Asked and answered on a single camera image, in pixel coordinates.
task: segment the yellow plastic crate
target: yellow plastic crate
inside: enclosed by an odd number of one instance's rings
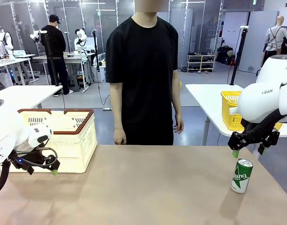
[[[60,167],[59,173],[83,173],[97,146],[93,110],[73,109],[51,111],[49,109],[21,109],[18,111],[26,126],[46,124],[53,129],[53,135],[47,147],[57,152]],[[45,156],[53,155],[52,151],[43,151]],[[47,169],[33,167],[34,172],[50,172]],[[11,172],[17,170],[13,165]]]
[[[242,116],[240,114],[230,115],[230,108],[237,107],[238,97],[241,91],[222,91],[222,117],[229,130],[243,131],[244,127],[241,125]],[[282,123],[276,123],[275,128],[279,130]]]

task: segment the can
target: can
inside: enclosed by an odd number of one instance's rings
[[[236,163],[234,176],[231,182],[233,191],[242,194],[246,192],[254,163],[246,158],[239,158]]]

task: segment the black pants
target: black pants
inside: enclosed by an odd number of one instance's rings
[[[262,66],[264,65],[265,61],[266,61],[269,57],[271,57],[271,56],[273,56],[273,55],[276,55],[276,54],[277,54],[277,51],[265,51],[265,53],[264,53],[264,60],[263,60]]]
[[[168,129],[151,127],[149,130],[124,127],[127,145],[173,145],[173,126]]]
[[[60,77],[60,82],[61,85],[63,86],[63,94],[67,95],[69,93],[69,89],[68,89],[68,72],[67,72],[67,68],[65,66],[65,62],[64,62],[64,58],[60,58],[60,59],[53,59],[54,61],[54,65],[55,65],[55,73],[56,73],[56,78]],[[48,70],[49,70],[49,74],[51,77],[51,83],[52,85],[55,85],[55,78],[53,75],[53,70],[52,70],[52,64],[51,64],[51,60],[47,60],[48,63]]]

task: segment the black cap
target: black cap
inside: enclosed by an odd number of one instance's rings
[[[58,24],[61,24],[61,23],[59,22],[59,17],[56,16],[55,14],[50,15],[49,21],[50,21],[51,23],[52,23],[52,22],[57,22]]]

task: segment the man wearing black cap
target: man wearing black cap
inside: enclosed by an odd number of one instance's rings
[[[65,51],[66,44],[65,44],[65,40],[64,40],[64,36],[62,32],[56,28],[58,24],[61,24],[59,22],[59,17],[54,14],[50,15],[49,24],[43,27],[41,30],[47,31],[47,34],[50,40],[50,47],[52,51],[51,53],[53,54],[55,72],[59,74],[60,81],[63,86],[63,94],[67,95],[67,94],[73,93],[73,91],[68,89],[68,72],[67,72],[67,68],[65,66],[65,62],[63,58],[63,52]],[[41,43],[45,47],[45,53],[48,56],[49,51],[48,51],[43,34],[41,35]],[[48,59],[47,62],[48,62],[48,70],[51,76],[52,85],[55,85],[56,82],[54,80],[52,64],[51,64],[50,59]],[[61,93],[60,91],[56,92],[54,96],[57,97],[59,96],[60,93]]]

